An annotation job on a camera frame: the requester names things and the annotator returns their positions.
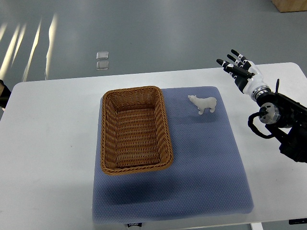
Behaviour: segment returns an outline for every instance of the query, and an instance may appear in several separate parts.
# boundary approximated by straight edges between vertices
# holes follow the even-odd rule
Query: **robotic hand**
[[[252,61],[247,60],[233,49],[231,52],[236,58],[231,55],[227,57],[234,64],[221,59],[216,61],[235,79],[239,90],[248,94],[260,106],[259,112],[249,116],[248,126],[262,138],[275,137],[278,139],[281,143],[279,150],[282,154],[296,162],[307,163],[307,108],[278,93],[279,79],[275,92],[272,92],[263,82],[263,75]],[[255,127],[253,120],[257,116],[262,123],[265,123],[270,135],[261,133]],[[280,128],[291,128],[291,130],[286,134]]]

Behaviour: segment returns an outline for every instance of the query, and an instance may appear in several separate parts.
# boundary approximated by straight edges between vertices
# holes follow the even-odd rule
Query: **concrete floor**
[[[256,64],[294,62],[307,75],[306,21],[307,11],[279,13],[270,0],[0,0],[0,76],[10,90],[23,81],[27,66],[27,81],[46,79],[51,24],[56,31],[49,80],[215,68],[232,48]],[[108,70],[96,70],[98,51],[109,51]],[[263,228],[306,226],[280,221]]]

